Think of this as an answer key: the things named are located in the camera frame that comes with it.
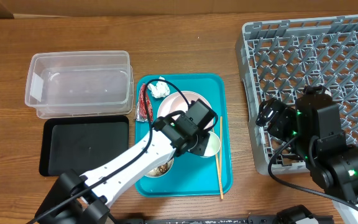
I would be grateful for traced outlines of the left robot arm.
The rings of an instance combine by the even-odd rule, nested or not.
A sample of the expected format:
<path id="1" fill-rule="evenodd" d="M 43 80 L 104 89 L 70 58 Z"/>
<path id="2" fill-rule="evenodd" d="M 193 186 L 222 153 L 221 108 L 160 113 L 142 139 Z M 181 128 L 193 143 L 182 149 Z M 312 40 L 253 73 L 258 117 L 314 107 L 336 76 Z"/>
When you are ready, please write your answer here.
<path id="1" fill-rule="evenodd" d="M 152 169 L 186 152 L 204 157 L 208 124 L 217 118 L 201 100 L 157 118 L 141 141 L 115 159 L 81 175 L 62 173 L 31 223 L 105 223 L 111 205 Z"/>

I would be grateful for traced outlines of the red foil wrapper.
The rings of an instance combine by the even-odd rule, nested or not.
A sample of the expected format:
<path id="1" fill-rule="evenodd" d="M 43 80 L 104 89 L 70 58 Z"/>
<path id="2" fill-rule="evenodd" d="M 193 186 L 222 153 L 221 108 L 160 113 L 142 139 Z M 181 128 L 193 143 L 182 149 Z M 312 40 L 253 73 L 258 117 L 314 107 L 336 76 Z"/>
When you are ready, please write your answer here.
<path id="1" fill-rule="evenodd" d="M 145 84 L 142 84 L 135 108 L 135 120 L 139 122 L 148 122 L 153 121 L 153 119 L 152 104 L 147 94 L 146 86 Z"/>

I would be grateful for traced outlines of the small white cup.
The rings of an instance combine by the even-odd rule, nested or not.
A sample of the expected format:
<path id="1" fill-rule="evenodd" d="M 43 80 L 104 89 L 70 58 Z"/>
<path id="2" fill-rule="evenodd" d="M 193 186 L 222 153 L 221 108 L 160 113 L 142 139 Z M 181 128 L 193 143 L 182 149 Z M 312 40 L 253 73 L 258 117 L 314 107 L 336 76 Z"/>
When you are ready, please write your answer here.
<path id="1" fill-rule="evenodd" d="M 221 140 L 217 134 L 212 131 L 209 131 L 208 137 L 203 140 L 202 146 L 204 147 L 202 157 L 212 157 L 220 151 Z"/>

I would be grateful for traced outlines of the wooden chopstick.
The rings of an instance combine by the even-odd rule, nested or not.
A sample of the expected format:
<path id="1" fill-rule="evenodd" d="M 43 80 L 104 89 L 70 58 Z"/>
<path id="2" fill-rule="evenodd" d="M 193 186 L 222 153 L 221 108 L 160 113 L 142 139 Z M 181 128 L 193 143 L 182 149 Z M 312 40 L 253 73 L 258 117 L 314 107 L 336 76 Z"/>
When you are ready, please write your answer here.
<path id="1" fill-rule="evenodd" d="M 223 185 L 222 185 L 222 176 L 221 176 L 221 163 L 220 163 L 220 160 L 219 160 L 219 153 L 217 153 L 215 155 L 215 160 L 216 160 L 216 168 L 217 168 L 217 175 L 218 175 L 220 199 L 223 200 L 224 199 L 224 194 L 223 194 Z"/>

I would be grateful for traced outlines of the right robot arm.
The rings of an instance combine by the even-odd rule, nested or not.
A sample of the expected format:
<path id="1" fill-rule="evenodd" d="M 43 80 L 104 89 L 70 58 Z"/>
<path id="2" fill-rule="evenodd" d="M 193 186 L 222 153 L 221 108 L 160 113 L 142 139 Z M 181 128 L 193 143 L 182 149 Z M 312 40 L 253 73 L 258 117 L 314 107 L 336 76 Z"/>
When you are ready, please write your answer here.
<path id="1" fill-rule="evenodd" d="M 347 144 L 339 105 L 326 87 L 304 87 L 294 107 L 276 98 L 261 102 L 255 123 L 284 142 L 267 166 L 273 180 L 332 200 L 344 221 L 358 223 L 358 146 Z M 320 191 L 291 184 L 272 172 L 272 163 L 286 149 L 305 162 Z"/>

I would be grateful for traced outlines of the white tissue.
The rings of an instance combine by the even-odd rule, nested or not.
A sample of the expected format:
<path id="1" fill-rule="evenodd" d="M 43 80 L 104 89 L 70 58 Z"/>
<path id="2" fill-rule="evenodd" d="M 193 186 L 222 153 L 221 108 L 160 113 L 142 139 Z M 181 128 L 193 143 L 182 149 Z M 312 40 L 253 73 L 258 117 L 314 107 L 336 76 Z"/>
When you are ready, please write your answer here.
<path id="1" fill-rule="evenodd" d="M 159 77 L 159 81 L 154 84 L 148 84 L 147 88 L 151 91 L 154 98 L 165 98 L 170 94 L 170 89 L 167 83 L 164 82 L 164 77 Z"/>

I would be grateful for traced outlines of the pink plate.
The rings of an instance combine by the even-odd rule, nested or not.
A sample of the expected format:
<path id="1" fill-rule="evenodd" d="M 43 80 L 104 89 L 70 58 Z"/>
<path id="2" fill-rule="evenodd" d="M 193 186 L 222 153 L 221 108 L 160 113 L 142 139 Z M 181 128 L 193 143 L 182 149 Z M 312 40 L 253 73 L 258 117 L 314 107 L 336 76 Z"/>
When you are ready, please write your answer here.
<path id="1" fill-rule="evenodd" d="M 200 94 L 193 92 L 193 91 L 183 91 L 182 93 L 184 94 L 185 98 L 188 100 L 189 103 L 200 99 L 202 102 L 204 102 L 211 108 L 211 105 L 207 101 L 207 99 L 205 99 Z M 185 100 L 182 98 L 182 96 L 178 92 L 174 92 L 171 95 L 168 95 L 161 102 L 161 104 L 158 108 L 157 116 L 158 117 L 166 116 L 169 113 L 172 113 L 174 111 L 184 111 L 184 112 L 188 111 L 188 106 L 187 106 Z"/>

